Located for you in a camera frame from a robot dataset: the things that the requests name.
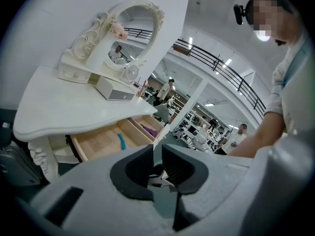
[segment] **gray suitcase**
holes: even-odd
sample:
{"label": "gray suitcase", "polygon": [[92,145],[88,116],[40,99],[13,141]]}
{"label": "gray suitcase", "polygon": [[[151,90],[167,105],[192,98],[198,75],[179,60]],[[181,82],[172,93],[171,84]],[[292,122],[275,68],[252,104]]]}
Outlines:
{"label": "gray suitcase", "polygon": [[0,168],[4,178],[15,186],[38,185],[40,169],[15,142],[0,149]]}

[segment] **open drawer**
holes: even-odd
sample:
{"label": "open drawer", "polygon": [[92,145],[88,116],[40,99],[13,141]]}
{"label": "open drawer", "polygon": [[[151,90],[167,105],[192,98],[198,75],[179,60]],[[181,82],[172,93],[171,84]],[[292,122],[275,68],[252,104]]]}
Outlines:
{"label": "open drawer", "polygon": [[[157,120],[155,120],[152,116],[138,116],[138,117],[128,118],[128,120],[130,120],[130,122],[134,126],[136,126],[151,141],[158,139],[158,137],[162,133],[162,130],[164,129],[164,126],[162,124],[160,124]],[[155,130],[157,132],[157,136],[154,137],[153,135],[151,135],[141,125],[149,128],[149,129]]]}
{"label": "open drawer", "polygon": [[118,137],[122,134],[126,147],[152,143],[146,135],[135,127],[128,119],[102,127],[90,132],[71,135],[71,140],[82,161],[110,155],[122,151],[122,143]]}

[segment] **white box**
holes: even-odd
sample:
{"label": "white box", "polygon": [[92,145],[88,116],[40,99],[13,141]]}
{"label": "white box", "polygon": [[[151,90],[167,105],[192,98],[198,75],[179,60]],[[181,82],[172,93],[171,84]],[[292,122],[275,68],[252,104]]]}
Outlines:
{"label": "white box", "polygon": [[128,86],[102,76],[96,84],[96,89],[107,100],[131,101],[136,94],[136,92]]}

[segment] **purple object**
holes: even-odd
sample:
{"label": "purple object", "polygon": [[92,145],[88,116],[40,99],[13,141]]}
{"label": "purple object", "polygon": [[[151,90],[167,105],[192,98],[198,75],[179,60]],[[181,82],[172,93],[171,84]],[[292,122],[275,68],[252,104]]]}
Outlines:
{"label": "purple object", "polygon": [[158,132],[156,130],[152,130],[146,126],[141,125],[150,135],[152,135],[154,138],[157,137]]}

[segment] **black railing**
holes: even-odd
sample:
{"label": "black railing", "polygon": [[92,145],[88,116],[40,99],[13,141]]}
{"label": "black railing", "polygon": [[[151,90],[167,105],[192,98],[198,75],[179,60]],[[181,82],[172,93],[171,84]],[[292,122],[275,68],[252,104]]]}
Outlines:
{"label": "black railing", "polygon": [[[144,38],[150,40],[152,31],[135,28],[125,28],[129,36]],[[202,48],[189,44],[187,41],[177,39],[172,48],[188,57],[192,57],[207,65],[217,75],[223,76],[240,92],[252,105],[253,109],[263,118],[265,112],[265,105],[262,103],[258,95],[251,88],[250,85],[235,72],[230,66],[225,65],[224,62],[211,53]]]}

